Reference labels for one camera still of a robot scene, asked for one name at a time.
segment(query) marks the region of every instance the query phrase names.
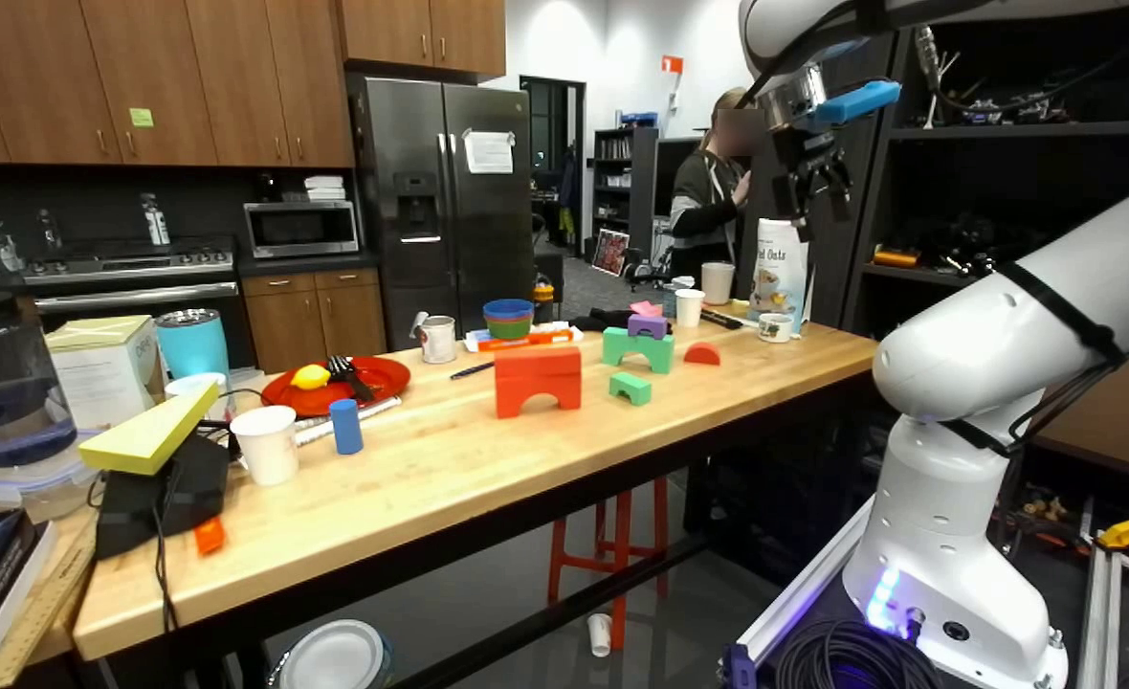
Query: yellow box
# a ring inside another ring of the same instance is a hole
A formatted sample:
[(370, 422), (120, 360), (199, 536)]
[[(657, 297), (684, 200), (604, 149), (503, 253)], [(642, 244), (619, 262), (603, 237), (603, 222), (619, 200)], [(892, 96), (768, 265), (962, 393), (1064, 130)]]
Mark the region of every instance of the yellow box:
[(120, 425), (165, 399), (153, 318), (77, 318), (45, 334), (77, 429)]

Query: microwave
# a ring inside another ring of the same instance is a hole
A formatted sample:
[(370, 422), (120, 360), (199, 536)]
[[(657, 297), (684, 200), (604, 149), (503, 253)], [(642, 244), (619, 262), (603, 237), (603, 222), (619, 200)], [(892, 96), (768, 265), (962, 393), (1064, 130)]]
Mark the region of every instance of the microwave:
[(361, 253), (363, 225), (354, 203), (247, 203), (252, 262)]

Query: gray floor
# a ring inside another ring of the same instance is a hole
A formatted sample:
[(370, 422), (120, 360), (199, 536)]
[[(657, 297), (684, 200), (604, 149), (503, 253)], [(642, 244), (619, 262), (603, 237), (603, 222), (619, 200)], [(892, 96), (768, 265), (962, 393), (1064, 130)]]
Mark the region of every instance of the gray floor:
[[(564, 314), (589, 308), (619, 311), (652, 292), (567, 262)], [(669, 473), (669, 533), (680, 536), (684, 473)], [(592, 508), (571, 517), (571, 546), (582, 553)], [(636, 491), (636, 536), (646, 538), (652, 495)], [(567, 591), (592, 583), (571, 570)], [(611, 657), (589, 653), (586, 619), (576, 619), (518, 653), (470, 674), (463, 689), (703, 689), (715, 684), (720, 649), (768, 604), (776, 591), (720, 555), (698, 555), (669, 570), (669, 592), (641, 584), (627, 618), (627, 647)], [(411, 676), (451, 649), (539, 614), (546, 600), (546, 528), (480, 553), (455, 568), (402, 583), (358, 600), (338, 618), (367, 619), (391, 647), (387, 683)], [(270, 644), (284, 653), (312, 629)]]

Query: refrigerator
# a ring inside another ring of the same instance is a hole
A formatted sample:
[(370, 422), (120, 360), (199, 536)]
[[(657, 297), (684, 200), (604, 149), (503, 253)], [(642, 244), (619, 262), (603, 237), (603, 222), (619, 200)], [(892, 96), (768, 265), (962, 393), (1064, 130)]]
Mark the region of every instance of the refrigerator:
[(481, 328), (481, 302), (534, 297), (534, 191), (523, 92), (354, 79), (358, 189), (375, 234), (395, 347), (414, 318)]

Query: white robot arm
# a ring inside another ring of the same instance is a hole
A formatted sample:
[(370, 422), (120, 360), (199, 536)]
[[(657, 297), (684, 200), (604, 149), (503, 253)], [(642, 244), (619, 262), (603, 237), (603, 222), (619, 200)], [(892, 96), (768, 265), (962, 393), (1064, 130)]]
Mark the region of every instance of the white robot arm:
[[(1129, 0), (742, 0), (762, 126), (803, 130), (816, 61), (862, 33), (1127, 9)], [(900, 411), (865, 536), (841, 591), (873, 629), (916, 633), (974, 684), (1064, 684), (1067, 653), (1043, 592), (987, 545), (1008, 447), (1046, 385), (1129, 356), (1129, 200), (1059, 240), (924, 311), (879, 342), (873, 380)]]

